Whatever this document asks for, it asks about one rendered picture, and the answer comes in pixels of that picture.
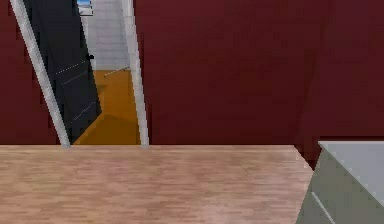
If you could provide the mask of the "black room door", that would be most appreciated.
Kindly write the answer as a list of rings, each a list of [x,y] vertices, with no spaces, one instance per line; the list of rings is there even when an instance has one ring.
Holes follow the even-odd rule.
[[[23,0],[70,142],[101,114],[77,0]]]

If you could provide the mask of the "framed blue wall picture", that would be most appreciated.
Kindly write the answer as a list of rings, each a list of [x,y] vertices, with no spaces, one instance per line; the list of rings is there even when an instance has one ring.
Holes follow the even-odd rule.
[[[77,0],[77,5],[81,16],[93,15],[91,0]]]

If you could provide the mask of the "white door frame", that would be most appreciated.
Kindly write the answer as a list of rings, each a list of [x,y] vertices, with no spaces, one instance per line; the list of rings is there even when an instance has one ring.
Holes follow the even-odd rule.
[[[9,2],[23,41],[26,44],[27,54],[53,121],[59,143],[63,147],[69,147],[78,141],[81,136],[75,142],[70,142],[68,139],[63,118],[45,70],[23,0],[9,0]],[[93,15],[80,15],[80,17],[88,52],[94,55],[94,60],[91,60],[93,75],[96,70],[101,69],[106,70],[108,76],[112,76],[119,70],[128,70],[130,72],[140,144],[147,146],[149,144],[149,135],[133,0],[91,0],[91,4]]]

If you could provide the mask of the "grey cupboard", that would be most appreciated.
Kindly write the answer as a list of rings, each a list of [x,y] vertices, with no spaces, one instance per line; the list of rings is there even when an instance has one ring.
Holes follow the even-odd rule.
[[[295,224],[384,224],[384,141],[321,141]]]

